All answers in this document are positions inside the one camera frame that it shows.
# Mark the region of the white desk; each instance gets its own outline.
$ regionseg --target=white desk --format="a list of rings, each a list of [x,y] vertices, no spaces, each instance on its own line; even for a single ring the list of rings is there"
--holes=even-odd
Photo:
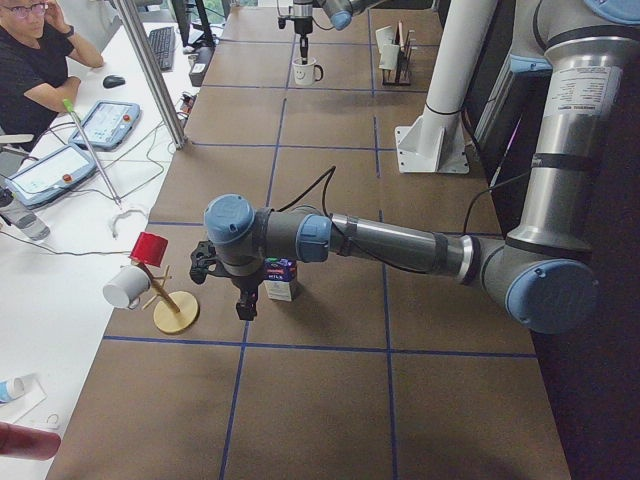
[[[145,24],[147,30],[167,24]],[[176,105],[183,91],[196,93],[189,81],[187,57],[181,52],[179,39],[173,71],[163,74],[167,88]],[[108,166],[112,160],[142,140],[160,122],[160,113],[149,92],[142,69],[137,63],[126,32],[121,28],[103,52],[105,65],[89,71],[83,79],[76,100],[76,111],[83,116],[97,100],[135,102],[142,108],[142,116],[123,145],[110,153],[99,153]],[[102,79],[118,74],[126,85],[110,90],[102,87]],[[56,119],[55,124],[69,121],[68,115]],[[60,130],[67,140],[72,129]],[[161,171],[146,158],[154,144],[153,136],[144,140],[107,172],[119,195]],[[61,144],[47,134],[33,150],[44,156]],[[173,144],[163,126],[157,132],[155,148],[150,157],[164,167],[155,180],[126,197],[129,203],[151,209],[165,178]],[[107,193],[104,181],[95,175],[81,187]],[[50,226],[51,235],[44,245],[56,251],[128,251],[147,219],[132,214],[119,220],[119,236],[113,239],[107,221],[115,213],[115,203],[97,193],[71,193],[53,204],[38,210],[38,215]],[[3,231],[25,238],[18,230],[3,227]],[[130,263],[126,255],[110,256],[54,256],[33,246],[0,235],[0,380],[35,374],[47,398],[17,423],[34,426],[51,415],[59,418],[60,435],[64,434],[82,389],[112,307],[102,297],[102,286],[112,278],[121,265]],[[0,457],[0,478],[43,479],[51,465],[47,462],[17,460]]]

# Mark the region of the computer mouse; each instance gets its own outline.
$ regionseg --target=computer mouse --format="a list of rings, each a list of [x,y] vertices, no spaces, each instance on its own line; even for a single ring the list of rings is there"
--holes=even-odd
[[[125,79],[119,75],[107,75],[106,77],[104,77],[104,80],[102,80],[102,86],[104,88],[118,87],[120,85],[124,85],[125,83]]]

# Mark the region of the person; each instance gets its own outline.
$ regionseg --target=person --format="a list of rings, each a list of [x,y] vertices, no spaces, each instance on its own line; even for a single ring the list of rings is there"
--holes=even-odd
[[[101,67],[102,55],[64,18],[56,0],[0,0],[0,127],[7,135],[31,133],[31,151],[60,112],[75,102],[80,79],[66,57]]]

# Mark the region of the round wooden disc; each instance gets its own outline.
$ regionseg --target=round wooden disc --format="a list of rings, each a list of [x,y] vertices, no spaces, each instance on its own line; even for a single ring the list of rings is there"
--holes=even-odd
[[[173,313],[167,304],[160,300],[153,312],[153,321],[164,333],[179,333],[196,321],[200,306],[196,297],[189,292],[173,292],[169,296],[176,302],[180,311]]]

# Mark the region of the blue tablet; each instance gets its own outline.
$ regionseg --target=blue tablet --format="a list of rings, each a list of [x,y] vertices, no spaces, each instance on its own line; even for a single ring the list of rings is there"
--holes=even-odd
[[[13,174],[5,184],[27,208],[35,208],[82,183],[96,168],[86,152],[70,144]]]
[[[82,120],[82,128],[96,150],[109,151],[122,143],[140,118],[140,105],[135,103],[96,103]],[[86,148],[78,129],[74,130],[70,143]]]

